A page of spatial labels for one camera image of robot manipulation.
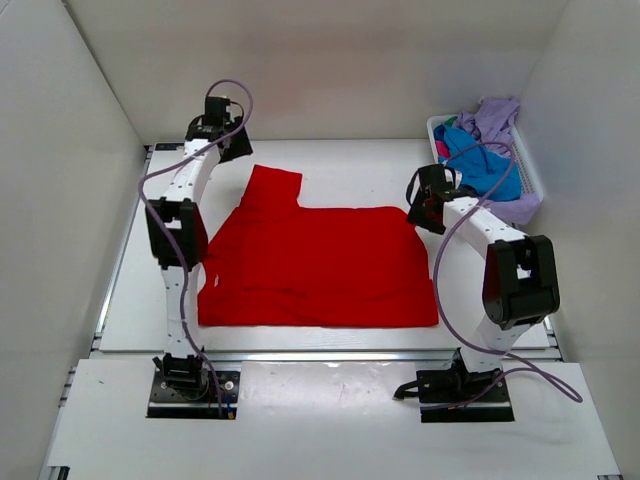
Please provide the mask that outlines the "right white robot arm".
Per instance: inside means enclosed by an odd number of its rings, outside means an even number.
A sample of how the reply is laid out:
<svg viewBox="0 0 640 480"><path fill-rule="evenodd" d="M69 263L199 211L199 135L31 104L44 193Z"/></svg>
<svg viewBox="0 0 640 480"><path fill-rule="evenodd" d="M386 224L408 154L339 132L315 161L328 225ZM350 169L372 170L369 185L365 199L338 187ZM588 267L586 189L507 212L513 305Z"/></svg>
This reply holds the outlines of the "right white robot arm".
<svg viewBox="0 0 640 480"><path fill-rule="evenodd" d="M471 400L484 388L482 374L500 369L515 342L559 309L553 244L544 235L529 236L507 225L480 199L457 189L441 164L419 168L407 187L406 199L408 221L443 237L433 267L435 289L454 235L460 235L484 260L484 317L470 339L454 329L440 294L435 294L441 320L460 343L463 366L449 374L449 391L460 400Z"/></svg>

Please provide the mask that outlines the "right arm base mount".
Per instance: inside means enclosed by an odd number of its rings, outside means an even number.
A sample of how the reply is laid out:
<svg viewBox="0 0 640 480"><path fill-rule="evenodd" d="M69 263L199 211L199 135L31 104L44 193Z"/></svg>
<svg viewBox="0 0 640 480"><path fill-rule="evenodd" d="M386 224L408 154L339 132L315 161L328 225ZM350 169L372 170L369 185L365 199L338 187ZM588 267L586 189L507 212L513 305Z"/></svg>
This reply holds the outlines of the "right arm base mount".
<svg viewBox="0 0 640 480"><path fill-rule="evenodd" d="M393 399L417 399L424 424L515 421L503 370L472 373L459 352L445 369L417 370L416 378L400 385Z"/></svg>

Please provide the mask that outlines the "red t shirt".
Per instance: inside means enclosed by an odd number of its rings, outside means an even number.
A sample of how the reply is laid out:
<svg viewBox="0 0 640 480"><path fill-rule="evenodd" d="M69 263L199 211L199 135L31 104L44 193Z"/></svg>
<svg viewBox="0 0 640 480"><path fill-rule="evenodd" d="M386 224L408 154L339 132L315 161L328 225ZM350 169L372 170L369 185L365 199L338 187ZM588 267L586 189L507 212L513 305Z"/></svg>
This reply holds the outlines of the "red t shirt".
<svg viewBox="0 0 640 480"><path fill-rule="evenodd" d="M202 327L429 328L428 251L393 206L308 208L303 176L253 168L208 246Z"/></svg>

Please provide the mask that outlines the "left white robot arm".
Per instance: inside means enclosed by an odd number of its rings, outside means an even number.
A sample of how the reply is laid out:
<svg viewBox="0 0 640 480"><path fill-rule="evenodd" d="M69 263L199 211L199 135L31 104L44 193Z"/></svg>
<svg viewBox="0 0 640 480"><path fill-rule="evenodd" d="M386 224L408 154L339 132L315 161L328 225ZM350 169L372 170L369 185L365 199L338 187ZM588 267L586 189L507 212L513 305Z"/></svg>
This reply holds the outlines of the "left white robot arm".
<svg viewBox="0 0 640 480"><path fill-rule="evenodd" d="M197 294L208 237L199 202L213 169L253 149L246 132L246 111L225 96L208 96L204 113L188 125L182 159L146 175L139 183L152 256L166 292L167 343L174 358L199 357Z"/></svg>

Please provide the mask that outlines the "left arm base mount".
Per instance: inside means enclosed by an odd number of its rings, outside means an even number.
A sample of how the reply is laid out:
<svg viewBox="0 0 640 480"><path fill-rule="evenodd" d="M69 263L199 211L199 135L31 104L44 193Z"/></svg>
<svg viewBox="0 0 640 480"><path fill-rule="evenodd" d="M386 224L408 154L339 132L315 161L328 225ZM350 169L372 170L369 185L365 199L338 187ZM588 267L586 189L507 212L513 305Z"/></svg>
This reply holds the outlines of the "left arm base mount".
<svg viewBox="0 0 640 480"><path fill-rule="evenodd" d="M217 370L218 383L197 356L152 359L155 371L146 416L152 419L235 420L240 370Z"/></svg>

